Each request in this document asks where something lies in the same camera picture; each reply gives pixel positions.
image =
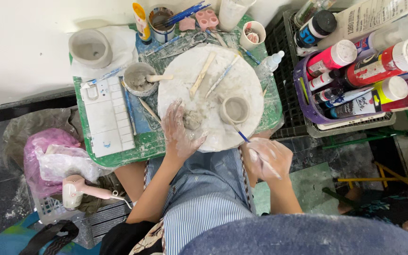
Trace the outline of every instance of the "blue striped fabric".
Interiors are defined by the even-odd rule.
[[[163,158],[149,161],[148,185]],[[173,179],[164,207],[165,253],[180,249],[216,226],[255,217],[251,189],[238,148],[193,154]]]

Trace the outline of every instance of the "bag strap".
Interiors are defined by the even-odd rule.
[[[68,234],[54,239],[59,232],[68,232]],[[52,239],[54,241],[47,247],[43,255],[54,255],[75,239],[78,232],[79,229],[69,220],[60,220],[56,224],[48,224],[31,238],[28,245],[20,252],[20,255],[38,255],[38,251]]]

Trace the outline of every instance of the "hair dryer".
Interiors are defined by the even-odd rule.
[[[81,204],[83,194],[92,195],[101,199],[116,198],[125,200],[121,196],[113,195],[111,191],[91,187],[84,184],[84,178],[79,175],[71,175],[63,179],[63,205],[65,208],[75,208]]]

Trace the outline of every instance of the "purple basket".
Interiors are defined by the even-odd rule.
[[[321,51],[316,51],[316,52],[309,54],[304,59],[300,60],[300,62],[298,62],[294,68],[294,84],[295,84],[295,89],[297,90],[298,102],[300,103],[300,108],[303,111],[303,115],[315,124],[325,125],[325,124],[331,124],[331,123],[352,121],[355,119],[365,118],[365,117],[379,114],[379,113],[366,113],[366,114],[356,115],[353,117],[348,117],[348,118],[343,118],[343,119],[329,119],[329,118],[326,118],[324,115],[322,115],[317,110],[319,106],[312,103],[313,102],[312,92],[310,90],[310,86],[308,84],[308,78],[306,76],[306,63],[308,63],[308,60],[311,57],[314,57],[320,52]],[[306,94],[308,95],[310,104],[306,103],[305,94],[303,93],[303,87],[306,90]]]

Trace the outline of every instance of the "green table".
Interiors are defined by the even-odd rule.
[[[245,15],[242,20],[239,22],[237,27],[233,30],[234,34],[221,34],[223,36],[224,41],[228,44],[230,48],[237,49],[239,44],[240,33],[242,32],[243,25],[248,22],[252,21],[253,19],[249,16]],[[179,35],[180,31],[178,30],[178,25],[176,26],[175,34]],[[172,45],[162,49],[156,54],[150,55],[149,57],[145,57],[142,53],[150,52],[152,49],[155,49],[160,44],[153,39],[153,42],[146,46],[140,43],[137,43],[137,49],[140,54],[140,61],[148,63],[152,67],[154,67],[157,73],[161,74],[164,72],[165,68],[169,65],[171,61],[173,61],[174,57],[170,57],[167,59],[159,59],[158,54],[165,52],[171,52],[174,49],[183,48],[186,44],[189,43],[189,39],[192,35],[197,32],[194,30],[187,31],[187,34],[184,38],[180,38]],[[218,44],[218,41],[213,39],[212,37],[208,37],[208,43]],[[262,61],[265,57],[267,57],[267,51],[265,48],[265,44],[262,43],[256,49],[252,50],[251,53],[258,59]],[[256,63],[244,52],[242,53],[244,59],[252,66],[257,66]],[[82,80],[80,77],[73,77],[73,83],[75,85],[75,93],[76,93],[76,102],[78,104],[78,110],[80,112],[80,118],[83,128],[83,135],[84,135],[84,142],[86,144],[86,150],[89,153],[89,156],[99,165],[106,166],[106,167],[117,167],[126,165],[131,162],[136,161],[143,161],[155,157],[161,157],[165,154],[165,141],[163,137],[163,132],[160,125],[151,118],[150,114],[145,111],[144,114],[149,121],[151,129],[153,131],[137,134],[135,136],[135,145],[136,148],[123,151],[121,153],[115,153],[111,155],[107,155],[104,157],[95,157],[94,153],[92,153],[91,148],[91,133],[89,131],[89,124],[88,118],[86,115],[86,109],[84,107],[84,102],[81,99],[80,84]],[[265,79],[261,82],[261,86],[263,89],[267,88],[267,93],[264,97],[264,113],[259,122],[259,126],[256,129],[256,132],[264,131],[267,129],[274,128],[278,123],[282,116],[282,107],[280,97],[278,95],[278,90],[275,85],[275,79],[272,77]],[[146,103],[156,112],[157,110],[157,93],[143,98]]]

